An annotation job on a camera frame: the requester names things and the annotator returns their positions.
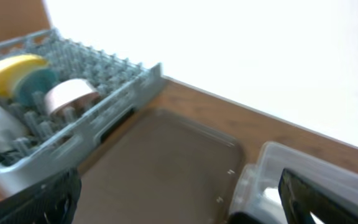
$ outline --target white wall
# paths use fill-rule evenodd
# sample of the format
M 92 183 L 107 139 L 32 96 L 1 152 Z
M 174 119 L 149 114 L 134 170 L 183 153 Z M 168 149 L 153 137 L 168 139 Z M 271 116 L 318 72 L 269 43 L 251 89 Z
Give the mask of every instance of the white wall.
M 45 0 L 65 37 L 358 146 L 358 0 Z

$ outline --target brown wooden surface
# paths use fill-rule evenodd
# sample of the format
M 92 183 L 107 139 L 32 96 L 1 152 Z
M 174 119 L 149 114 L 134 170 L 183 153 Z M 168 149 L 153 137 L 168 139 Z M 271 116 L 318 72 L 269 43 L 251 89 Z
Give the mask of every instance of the brown wooden surface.
M 200 123 L 236 137 L 246 153 L 246 160 L 255 163 L 266 141 L 276 141 L 312 156 L 358 173 L 358 149 L 253 110 L 220 100 L 197 90 L 168 81 L 164 91 L 145 108 L 166 108 Z M 138 112 L 100 146 L 80 166 L 85 173 L 111 148 L 143 111 Z
M 48 28 L 42 0 L 0 0 L 0 41 Z

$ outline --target brown tray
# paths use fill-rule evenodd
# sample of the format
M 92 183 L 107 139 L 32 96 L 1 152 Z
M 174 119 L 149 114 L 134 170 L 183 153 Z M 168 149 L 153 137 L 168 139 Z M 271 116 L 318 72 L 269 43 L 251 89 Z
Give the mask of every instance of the brown tray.
M 244 159 L 234 138 L 149 111 L 83 176 L 74 223 L 221 223 Z

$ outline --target gray dish rack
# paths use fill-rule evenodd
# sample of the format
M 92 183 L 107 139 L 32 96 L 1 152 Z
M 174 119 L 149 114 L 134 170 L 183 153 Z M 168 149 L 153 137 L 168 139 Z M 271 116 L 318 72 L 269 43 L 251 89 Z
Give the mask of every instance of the gray dish rack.
M 64 39 L 55 29 L 0 43 L 0 60 L 26 53 L 46 58 L 59 75 L 59 82 L 87 79 L 99 91 L 101 100 L 80 114 L 68 108 L 59 118 L 45 114 L 42 95 L 33 95 L 35 108 L 0 98 L 0 105 L 31 132 L 25 138 L 12 139 L 13 150 L 0 161 L 0 186 L 6 195 L 77 166 L 120 119 L 143 107 L 164 86 L 160 64 L 146 69 L 142 64 Z

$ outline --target yellow bowl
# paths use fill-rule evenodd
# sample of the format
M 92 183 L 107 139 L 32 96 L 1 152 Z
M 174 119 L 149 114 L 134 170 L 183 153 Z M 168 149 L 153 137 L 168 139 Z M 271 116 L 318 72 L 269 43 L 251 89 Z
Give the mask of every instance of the yellow bowl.
M 45 68 L 48 61 L 38 55 L 18 55 L 0 60 L 0 96 L 12 97 L 17 82 L 34 70 Z

